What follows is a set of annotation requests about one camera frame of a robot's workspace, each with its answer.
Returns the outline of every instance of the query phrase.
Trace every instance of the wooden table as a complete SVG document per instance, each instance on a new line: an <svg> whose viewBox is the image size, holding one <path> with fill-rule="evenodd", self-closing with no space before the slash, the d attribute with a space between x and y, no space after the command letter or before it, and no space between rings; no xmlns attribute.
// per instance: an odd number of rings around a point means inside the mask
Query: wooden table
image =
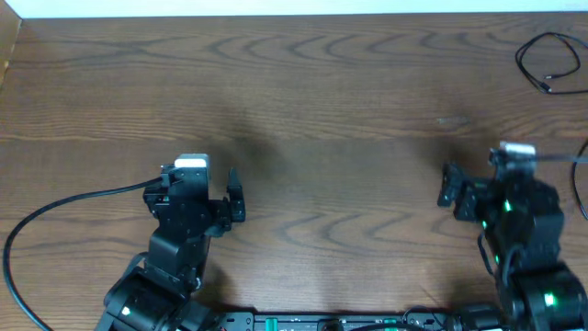
<svg viewBox="0 0 588 331"><path fill-rule="evenodd" d="M380 312L495 300L475 243L480 227L435 205L441 165L488 176L488 149L501 139L577 152L588 96L541 95L514 54L545 30L588 40L586 18L25 21L0 91L0 238L41 205L208 153L212 196L237 167L249 217L214 240L203 302ZM553 47L540 50L547 64L568 65ZM537 54L529 65L549 74ZM588 283L588 223L569 172L549 164L537 176L559 190L562 255ZM587 176L580 166L586 199ZM140 191L48 212L16 240L17 286L49 325L91 329L156 224ZM4 285L0 305L0 328L33 328Z"/></svg>

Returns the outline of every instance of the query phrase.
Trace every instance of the wooden tabletop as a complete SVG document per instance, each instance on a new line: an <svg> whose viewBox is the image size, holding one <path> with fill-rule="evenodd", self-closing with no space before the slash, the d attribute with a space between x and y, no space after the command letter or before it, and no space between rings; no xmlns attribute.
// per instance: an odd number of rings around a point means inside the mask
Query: wooden tabletop
<svg viewBox="0 0 588 331"><path fill-rule="evenodd" d="M201 301L260 312L493 301L480 227L435 205L441 165L489 176L488 150L500 140L577 152L588 96L538 93L514 55L546 30L588 40L586 18L25 21L0 91L0 239L54 200L138 183L181 153L208 153L211 196L221 197L235 166L248 220L214 239ZM563 55L539 45L529 67L551 74L570 65ZM569 164L545 164L537 176L560 193L562 256L588 284L588 223L569 173ZM578 178L588 200L585 167ZM50 211L15 242L17 286L55 329L92 329L156 226L140 191ZM0 306L0 328L34 329L5 286Z"/></svg>

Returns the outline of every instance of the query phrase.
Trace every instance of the wood grain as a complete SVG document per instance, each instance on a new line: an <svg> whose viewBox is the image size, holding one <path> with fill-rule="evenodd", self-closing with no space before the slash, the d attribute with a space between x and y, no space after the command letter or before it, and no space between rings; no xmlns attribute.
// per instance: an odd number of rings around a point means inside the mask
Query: wood grain
<svg viewBox="0 0 588 331"><path fill-rule="evenodd" d="M236 166L248 220L214 240L199 295L259 311L395 311L494 300L479 228L435 205L443 162L489 175L501 139L575 153L587 96L540 95L516 49L588 39L585 14L30 20L0 93L0 238L41 205L157 176L209 153L212 194ZM529 67L569 64L538 45ZM558 86L588 83L577 74ZM541 165L588 283L588 223L569 165ZM579 167L580 190L588 199ZM25 228L17 286L56 329L92 329L156 220L141 193L76 202ZM0 287L0 328L32 329Z"/></svg>

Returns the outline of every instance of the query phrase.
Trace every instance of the white backdrop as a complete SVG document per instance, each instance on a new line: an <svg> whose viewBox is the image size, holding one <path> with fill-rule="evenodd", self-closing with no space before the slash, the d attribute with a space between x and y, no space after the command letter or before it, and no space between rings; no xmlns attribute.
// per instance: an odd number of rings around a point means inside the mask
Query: white backdrop
<svg viewBox="0 0 588 331"><path fill-rule="evenodd" d="M6 0L22 18L588 11L588 0Z"/></svg>

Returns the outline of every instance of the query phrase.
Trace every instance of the white wall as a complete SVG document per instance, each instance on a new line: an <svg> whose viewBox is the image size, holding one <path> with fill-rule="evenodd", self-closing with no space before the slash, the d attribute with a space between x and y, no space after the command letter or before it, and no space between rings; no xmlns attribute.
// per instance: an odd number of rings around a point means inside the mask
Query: white wall
<svg viewBox="0 0 588 331"><path fill-rule="evenodd" d="M6 0L23 18L588 11L588 0Z"/></svg>

